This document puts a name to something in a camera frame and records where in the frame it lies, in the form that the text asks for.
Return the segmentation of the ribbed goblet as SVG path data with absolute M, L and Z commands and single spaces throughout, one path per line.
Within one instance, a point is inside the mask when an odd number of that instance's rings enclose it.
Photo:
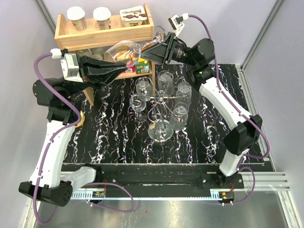
M 191 104 L 192 88 L 188 82 L 181 82 L 178 84 L 178 90 L 176 92 L 175 103 L 185 103 L 187 106 Z
M 135 82 L 136 92 L 142 101 L 150 101 L 152 98 L 152 86 L 148 77 L 140 77 Z
M 185 103 L 177 103 L 170 117 L 170 126 L 175 131 L 182 130 L 188 120 L 189 106 Z
M 158 73 L 158 88 L 166 93 L 166 95 L 173 95 L 174 85 L 173 85 L 173 74 L 169 71 L 163 70 Z

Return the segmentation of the round yellow wooden coaster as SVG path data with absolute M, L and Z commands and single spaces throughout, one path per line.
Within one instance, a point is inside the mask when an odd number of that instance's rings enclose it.
M 83 111 L 80 111 L 80 115 L 81 115 L 81 120 L 80 122 L 76 125 L 76 128 L 81 127 L 85 121 L 85 115 L 83 113 Z

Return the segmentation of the chrome wine glass rack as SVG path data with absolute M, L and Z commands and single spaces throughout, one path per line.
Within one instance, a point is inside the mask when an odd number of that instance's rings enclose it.
M 170 126 L 171 113 L 176 105 L 176 91 L 173 95 L 166 95 L 166 93 L 159 88 L 155 88 L 155 92 L 152 92 L 152 98 L 150 101 L 146 101 L 146 108 L 143 111 L 146 114 L 146 119 L 150 121 L 148 126 L 148 136 L 156 143 L 165 143 L 172 136 L 174 132 Z

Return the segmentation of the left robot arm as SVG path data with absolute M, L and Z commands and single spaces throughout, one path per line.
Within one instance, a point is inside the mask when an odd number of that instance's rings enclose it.
M 38 68 L 41 60 L 59 58 L 65 71 L 72 67 L 80 81 L 72 81 L 67 76 L 45 79 Z M 108 85 L 123 71 L 125 63 L 100 61 L 75 54 L 51 54 L 39 56 L 34 62 L 38 80 L 33 85 L 37 103 L 48 107 L 47 132 L 43 148 L 30 179 L 21 182 L 19 192 L 34 202 L 40 201 L 63 207 L 72 194 L 83 186 L 97 188 L 102 185 L 102 168 L 98 165 L 84 164 L 77 171 L 61 176 L 61 168 L 71 136 L 81 121 L 80 106 L 69 97 L 93 83 Z

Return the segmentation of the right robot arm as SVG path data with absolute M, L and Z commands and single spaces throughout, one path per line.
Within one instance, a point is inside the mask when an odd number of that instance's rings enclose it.
M 161 65 L 172 60 L 189 65 L 186 73 L 188 83 L 223 116 L 230 132 L 224 138 L 226 152 L 216 183 L 227 188 L 233 183 L 232 175 L 238 171 L 242 157 L 259 139 L 262 118 L 244 109 L 219 81 L 218 70 L 212 70 L 210 65 L 215 60 L 213 41 L 203 38 L 193 47 L 188 47 L 170 32 L 164 38 L 154 38 L 143 44 L 141 56 Z

